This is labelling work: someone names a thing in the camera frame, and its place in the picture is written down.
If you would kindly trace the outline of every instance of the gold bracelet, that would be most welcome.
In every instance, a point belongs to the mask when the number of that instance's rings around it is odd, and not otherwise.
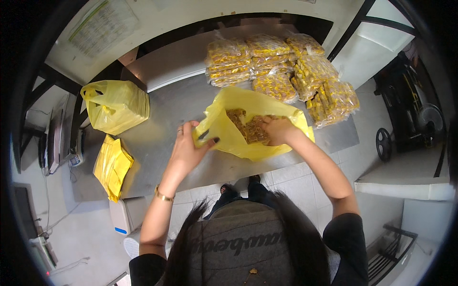
[[[165,201],[167,201],[167,202],[173,202],[175,196],[174,196],[173,198],[169,198],[169,197],[167,197],[167,196],[161,194],[161,193],[158,191],[158,189],[159,189],[159,185],[157,184],[157,185],[156,185],[156,188],[154,189],[154,194],[155,194],[158,198],[160,198],[161,200],[165,200]]]

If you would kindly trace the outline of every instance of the woman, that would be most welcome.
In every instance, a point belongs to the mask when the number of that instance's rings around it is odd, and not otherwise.
[[[197,121],[180,126],[169,163],[140,232],[140,256],[130,264],[133,285],[367,285],[362,220],[353,190],[339,167],[288,119],[264,117],[270,145],[288,144],[310,166],[333,205],[323,238],[283,193],[250,177],[248,199],[230,185],[210,215],[201,203],[183,223],[166,260],[173,197],[181,181],[219,141],[196,148]]]

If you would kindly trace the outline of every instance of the gray t-shirt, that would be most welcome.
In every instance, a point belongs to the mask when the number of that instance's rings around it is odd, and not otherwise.
[[[190,285],[202,284],[202,265],[208,285],[291,283],[282,225],[275,211],[266,205],[247,200],[232,202],[214,212],[210,220],[195,224],[190,242]],[[340,256],[330,249],[328,254],[332,282]]]
[[[244,200],[227,204],[210,220],[190,228],[189,285],[201,285],[202,276],[207,285],[291,285],[285,240],[281,222],[268,206]],[[332,286],[368,285],[359,215],[333,218],[324,230],[323,242]],[[132,285],[162,285],[166,264],[157,254],[134,258],[129,263]]]

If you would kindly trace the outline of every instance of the long black hair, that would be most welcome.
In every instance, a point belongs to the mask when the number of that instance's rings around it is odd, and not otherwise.
[[[269,192],[269,199],[282,224],[293,270],[293,285],[330,285],[327,251],[320,233],[310,219],[282,192]],[[205,210],[203,201],[194,206],[185,219],[170,250],[164,273],[164,285],[188,285],[191,256],[190,232]],[[205,284],[202,265],[202,282]]]

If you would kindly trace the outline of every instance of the yellow plastic bag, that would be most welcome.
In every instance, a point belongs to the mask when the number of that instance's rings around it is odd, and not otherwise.
[[[107,134],[98,152],[93,173],[107,192],[109,200],[118,202],[124,176],[133,163],[134,159],[121,147],[121,141]]]
[[[247,144],[243,135],[226,115],[226,110],[234,108],[246,111],[246,122],[255,115],[286,116],[315,142],[312,127],[307,125],[302,110],[282,103],[269,95],[238,87],[226,87],[221,89],[212,105],[207,107],[204,112],[206,118],[194,129],[192,135],[196,146],[200,147],[208,139],[219,137],[220,141],[215,149],[252,161],[260,161],[291,151],[291,148],[285,144],[280,146],[264,146],[262,143]],[[207,130],[208,134],[205,138],[199,140],[198,138]]]
[[[149,96],[131,81],[91,82],[80,94],[92,127],[105,133],[118,135],[149,117]]]

